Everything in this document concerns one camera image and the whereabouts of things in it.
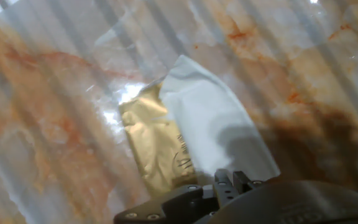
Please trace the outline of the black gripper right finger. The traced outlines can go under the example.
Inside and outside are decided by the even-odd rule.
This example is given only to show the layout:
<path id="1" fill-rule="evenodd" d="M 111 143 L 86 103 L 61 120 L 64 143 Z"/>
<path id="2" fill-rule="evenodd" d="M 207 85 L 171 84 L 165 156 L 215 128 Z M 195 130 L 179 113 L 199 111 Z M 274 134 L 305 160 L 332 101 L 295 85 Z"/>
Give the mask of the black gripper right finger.
<path id="1" fill-rule="evenodd" d="M 234 171 L 233 186 L 240 193 L 244 194 L 264 184 L 261 180 L 250 180 L 243 171 Z"/>

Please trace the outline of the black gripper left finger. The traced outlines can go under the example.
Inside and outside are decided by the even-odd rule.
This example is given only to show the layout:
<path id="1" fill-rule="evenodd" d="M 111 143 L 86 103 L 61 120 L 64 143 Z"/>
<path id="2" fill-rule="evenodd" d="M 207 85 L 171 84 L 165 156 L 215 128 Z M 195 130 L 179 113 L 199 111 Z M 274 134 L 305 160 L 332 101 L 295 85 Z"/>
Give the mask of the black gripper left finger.
<path id="1" fill-rule="evenodd" d="M 211 185 L 184 185 L 130 208 L 114 217 L 114 224 L 207 223 L 223 206 L 239 195 L 237 177 L 223 171 L 214 174 Z"/>

